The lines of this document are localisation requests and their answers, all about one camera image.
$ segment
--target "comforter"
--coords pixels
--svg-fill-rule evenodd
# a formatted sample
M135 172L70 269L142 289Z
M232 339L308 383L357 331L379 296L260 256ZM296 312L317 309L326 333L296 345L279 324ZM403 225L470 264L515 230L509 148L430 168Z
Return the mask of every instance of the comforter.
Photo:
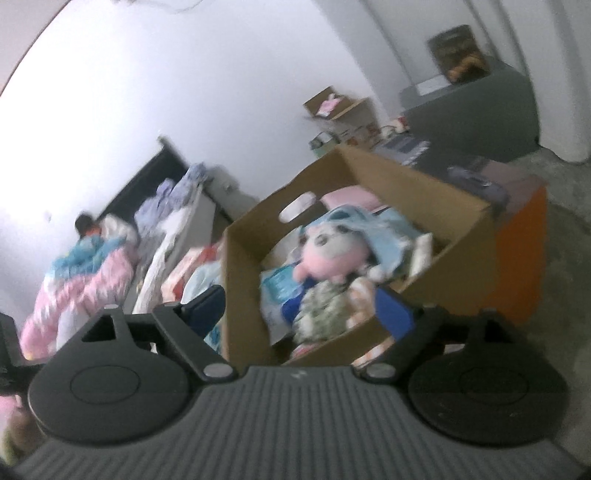
M94 274L77 275L57 287L53 279L44 282L20 335L23 355L27 359L51 356L60 346L58 337L63 344L105 305L121 303L134 276L135 257L127 244L111 251ZM71 325L72 318L78 319L77 325Z
M125 238L84 237L65 257L53 262L47 276L69 280L77 275L96 273L109 254L125 243Z

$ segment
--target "small cardboard box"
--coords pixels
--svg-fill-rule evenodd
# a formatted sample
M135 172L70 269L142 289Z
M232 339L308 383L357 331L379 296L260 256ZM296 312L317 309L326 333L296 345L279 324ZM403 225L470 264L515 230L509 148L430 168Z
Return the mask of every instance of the small cardboard box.
M320 109L320 105L322 105L322 102L329 99L331 93L334 93L336 96L339 96L339 94L335 92L334 88L328 87L322 90L318 95L313 96L310 100L304 103L304 107L306 108L306 110L308 110L308 113L311 116L317 116L318 110ZM343 111L347 110L347 108L351 107L352 105L353 101L350 98L343 96L343 99L330 113L330 115L321 118L330 120L340 115Z

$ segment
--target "pink plush toy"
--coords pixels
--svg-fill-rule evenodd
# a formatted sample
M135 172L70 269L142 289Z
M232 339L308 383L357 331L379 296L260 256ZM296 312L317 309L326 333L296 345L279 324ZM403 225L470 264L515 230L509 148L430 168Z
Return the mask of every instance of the pink plush toy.
M371 274L371 280L383 281L380 267L369 268L371 250L361 233L325 222L308 227L306 234L301 263L294 269L296 282L312 277L318 281L344 283L347 275L353 272Z

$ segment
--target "concrete floor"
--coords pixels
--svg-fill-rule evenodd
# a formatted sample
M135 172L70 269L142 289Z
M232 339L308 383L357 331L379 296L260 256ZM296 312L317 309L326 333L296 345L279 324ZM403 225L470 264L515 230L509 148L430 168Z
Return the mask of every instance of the concrete floor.
M556 440L591 465L591 164L567 164L544 149L512 164L548 181L544 294L525 330L571 389Z

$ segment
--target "open cardboard box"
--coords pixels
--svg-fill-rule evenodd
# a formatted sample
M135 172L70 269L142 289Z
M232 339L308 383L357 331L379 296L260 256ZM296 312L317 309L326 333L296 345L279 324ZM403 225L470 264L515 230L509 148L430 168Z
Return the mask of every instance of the open cardboard box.
M322 102L324 102L325 100L328 100L331 93L334 93L337 97L341 96L342 100L338 103L338 105L330 113L329 116L321 117L321 118L331 120L334 117L343 113L345 110L347 110L348 108L350 108L353 105L353 101L349 97L339 95L337 92L335 92L334 88L328 87L328 88L322 90L318 95L314 95L310 100L308 100L306 103L304 103L304 107L306 108L306 110L308 110L308 113L311 116L317 116L318 110L320 109Z
M222 343L224 357L238 370L284 362L346 365L389 336L374 318L289 360L289 352L269 345L259 310L261 261L296 226L308 224L326 210L317 202L289 223L279 220L281 211L303 193L312 192L319 199L356 184L374 192L420 229L432 232L443 245L429 269L403 284L392 284L403 298L418 305L437 303L452 313L474 314L493 290L495 231L489 204L386 158L340 145L226 230Z

